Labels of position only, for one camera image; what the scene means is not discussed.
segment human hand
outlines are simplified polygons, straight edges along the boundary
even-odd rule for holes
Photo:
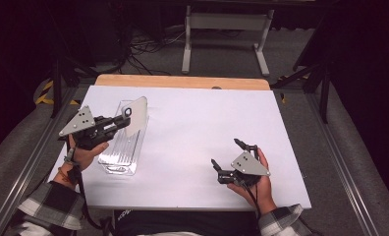
[[[258,156],[261,164],[269,170],[267,159],[265,158],[265,155],[260,148],[258,149]],[[235,193],[244,197],[251,206],[255,207],[255,203],[253,202],[252,197],[250,196],[250,194],[246,189],[232,183],[228,184],[227,187],[233,190]],[[253,196],[257,199],[259,211],[262,214],[268,213],[273,209],[277,208],[277,206],[275,205],[272,199],[271,181],[268,176],[261,176],[261,179],[258,181],[258,183],[250,187],[250,191],[252,192]]]
[[[74,148],[76,146],[76,143],[72,135],[69,135],[69,143],[71,148]],[[73,161],[79,165],[80,171],[84,171],[91,165],[93,159],[97,155],[101,154],[108,147],[109,144],[106,142],[99,144],[98,146],[94,147],[92,150],[86,150],[77,147],[75,149]],[[67,174],[72,168],[73,165],[71,163],[64,162],[63,165],[59,168],[59,172],[56,174],[53,181],[74,190],[76,188],[77,183],[72,183],[72,181],[69,179]]]
[[[74,148],[76,146],[75,140],[73,139],[72,135],[69,135],[69,143],[70,143],[70,148]],[[94,147],[92,150],[86,150],[77,147],[75,150],[73,160],[75,161],[75,163],[79,165],[81,171],[84,171],[91,165],[93,159],[97,155],[101,154],[108,147],[109,144],[106,142],[99,144],[98,146]]]

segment plaid sleeve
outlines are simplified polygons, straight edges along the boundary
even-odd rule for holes
[[[18,209],[26,215],[49,225],[70,230],[82,229],[84,200],[75,191],[50,182],[39,186]]]
[[[312,232],[300,220],[303,209],[300,205],[279,207],[259,219],[261,235],[302,236]]]

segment white tabletop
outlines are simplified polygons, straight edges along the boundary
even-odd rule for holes
[[[113,117],[120,100],[147,97],[149,121],[134,176],[104,172],[97,158],[83,172],[91,207],[141,209],[251,209],[217,182],[210,159],[223,169],[242,150],[240,139],[258,145],[271,172],[279,207],[310,208],[305,183],[278,109],[266,90],[90,87],[83,101],[94,116]],[[64,147],[53,169],[63,162]]]

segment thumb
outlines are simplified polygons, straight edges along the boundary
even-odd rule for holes
[[[267,158],[265,158],[265,155],[262,152],[261,148],[258,148],[258,156],[259,156],[259,162],[261,162],[261,164],[269,170]]]
[[[93,156],[97,156],[97,155],[101,154],[103,151],[105,151],[108,147],[109,147],[109,144],[105,142],[105,143],[99,144],[98,146],[94,147],[90,151],[90,153]]]

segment finger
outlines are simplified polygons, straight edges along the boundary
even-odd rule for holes
[[[72,135],[69,135],[69,145],[70,145],[70,148],[74,148],[76,145],[75,139],[73,139]]]
[[[98,146],[94,147],[92,150],[89,151],[89,153],[93,156],[97,156],[101,154],[103,151],[105,151],[109,147],[108,143],[102,143],[99,144]]]
[[[262,152],[261,148],[258,148],[258,156],[259,156],[259,161],[261,162],[261,164],[263,166],[265,166],[265,168],[267,168],[267,170],[269,170],[267,158],[265,158],[264,152]]]

